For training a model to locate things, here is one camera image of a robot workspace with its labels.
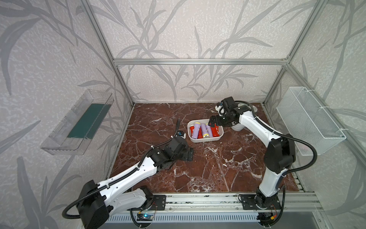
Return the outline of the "all-red flashlight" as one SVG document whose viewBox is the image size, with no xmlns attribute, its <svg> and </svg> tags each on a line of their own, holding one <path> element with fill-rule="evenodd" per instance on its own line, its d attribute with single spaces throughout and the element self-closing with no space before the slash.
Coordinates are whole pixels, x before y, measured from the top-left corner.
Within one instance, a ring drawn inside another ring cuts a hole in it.
<svg viewBox="0 0 366 229">
<path fill-rule="evenodd" d="M 211 130 L 212 130 L 213 137 L 219 137 L 220 136 L 218 126 L 215 125 L 214 127 L 211 128 Z"/>
<path fill-rule="evenodd" d="M 198 139 L 202 139 L 203 136 L 202 136 L 202 131 L 200 130 L 199 133 L 198 133 Z"/>
</svg>

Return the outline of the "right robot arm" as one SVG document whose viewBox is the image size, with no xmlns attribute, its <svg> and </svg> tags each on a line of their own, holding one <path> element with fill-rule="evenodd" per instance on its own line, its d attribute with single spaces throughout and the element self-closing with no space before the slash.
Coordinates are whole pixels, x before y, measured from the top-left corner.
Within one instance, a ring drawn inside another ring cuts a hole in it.
<svg viewBox="0 0 366 229">
<path fill-rule="evenodd" d="M 256 115 L 251 103 L 235 101 L 232 97 L 228 97 L 217 103 L 215 110 L 218 115 L 210 117 L 210 127 L 233 127 L 240 124 L 256 135 L 266 147 L 264 155 L 266 170 L 254 198 L 255 205 L 259 209 L 265 210 L 277 200 L 279 185 L 287 174 L 305 170 L 316 162 L 317 151 L 314 146 L 273 129 Z M 308 147 L 313 157 L 306 165 L 291 169 L 296 161 L 295 143 Z"/>
</svg>

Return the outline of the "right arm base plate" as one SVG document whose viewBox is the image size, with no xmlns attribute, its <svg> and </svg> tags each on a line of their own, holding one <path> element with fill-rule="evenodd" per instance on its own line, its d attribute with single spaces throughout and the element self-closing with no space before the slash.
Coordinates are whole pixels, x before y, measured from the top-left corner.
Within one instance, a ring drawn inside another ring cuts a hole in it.
<svg viewBox="0 0 366 229">
<path fill-rule="evenodd" d="M 280 210 L 281 203 L 275 194 L 272 197 L 263 197 L 255 194 L 239 194 L 239 201 L 243 210 Z"/>
</svg>

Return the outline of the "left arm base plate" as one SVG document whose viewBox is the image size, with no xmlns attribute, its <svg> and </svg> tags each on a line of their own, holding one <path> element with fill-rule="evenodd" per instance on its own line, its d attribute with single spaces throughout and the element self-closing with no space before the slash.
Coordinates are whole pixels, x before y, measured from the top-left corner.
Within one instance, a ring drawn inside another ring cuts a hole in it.
<svg viewBox="0 0 366 229">
<path fill-rule="evenodd" d="M 166 206 L 166 195 L 153 195 L 148 197 L 142 205 L 144 210 L 163 211 Z"/>
</svg>

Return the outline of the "white plastic storage box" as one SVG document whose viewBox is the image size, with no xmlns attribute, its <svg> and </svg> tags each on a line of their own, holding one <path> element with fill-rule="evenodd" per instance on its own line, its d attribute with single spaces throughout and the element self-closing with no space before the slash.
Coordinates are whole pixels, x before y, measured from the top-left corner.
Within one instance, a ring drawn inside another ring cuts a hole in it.
<svg viewBox="0 0 366 229">
<path fill-rule="evenodd" d="M 224 135 L 223 127 L 209 127 L 209 119 L 190 121 L 187 124 L 188 137 L 193 143 L 218 141 Z"/>
</svg>

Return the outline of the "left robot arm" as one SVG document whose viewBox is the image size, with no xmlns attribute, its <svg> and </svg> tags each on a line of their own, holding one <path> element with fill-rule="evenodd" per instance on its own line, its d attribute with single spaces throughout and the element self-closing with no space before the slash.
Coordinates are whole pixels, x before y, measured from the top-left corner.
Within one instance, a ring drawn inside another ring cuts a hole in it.
<svg viewBox="0 0 366 229">
<path fill-rule="evenodd" d="M 194 149 L 189 147 L 185 132 L 179 130 L 177 120 L 175 133 L 169 140 L 151 146 L 141 160 L 107 180 L 84 184 L 77 200 L 62 212 L 64 219 L 80 219 L 84 228 L 97 229 L 110 216 L 125 210 L 146 210 L 153 205 L 154 195 L 147 187 L 132 191 L 139 182 L 162 170 L 171 169 L 178 161 L 192 161 Z"/>
</svg>

